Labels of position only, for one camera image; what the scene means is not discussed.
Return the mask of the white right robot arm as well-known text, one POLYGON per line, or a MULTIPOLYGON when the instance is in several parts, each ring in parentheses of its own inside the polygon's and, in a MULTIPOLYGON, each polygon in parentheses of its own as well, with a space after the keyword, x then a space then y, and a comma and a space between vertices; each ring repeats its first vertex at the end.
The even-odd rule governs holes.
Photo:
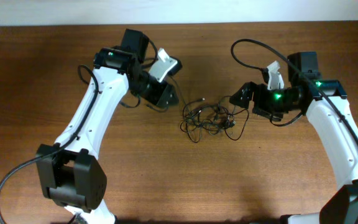
POLYGON ((262 69, 263 84, 245 83, 230 97, 230 103, 282 125, 285 113, 298 110, 314 127, 329 158, 337 192, 316 213, 283 215, 280 223, 358 223, 358 127, 347 93, 338 80, 323 80, 316 52, 298 52, 287 57, 285 88, 278 62, 262 69))

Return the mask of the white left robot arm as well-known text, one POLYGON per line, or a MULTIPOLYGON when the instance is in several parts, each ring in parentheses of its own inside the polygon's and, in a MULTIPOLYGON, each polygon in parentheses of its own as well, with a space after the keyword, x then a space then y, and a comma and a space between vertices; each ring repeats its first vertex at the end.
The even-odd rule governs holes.
POLYGON ((98 162, 107 126, 129 91, 160 111, 178 104, 175 87, 165 77, 175 75, 182 64, 164 49, 155 50, 145 64, 152 42, 141 31, 127 29, 118 46, 96 53, 89 72, 88 89, 69 125, 51 146, 37 150, 37 170, 42 193, 74 214, 78 223, 115 223, 104 194, 107 177, 98 162))

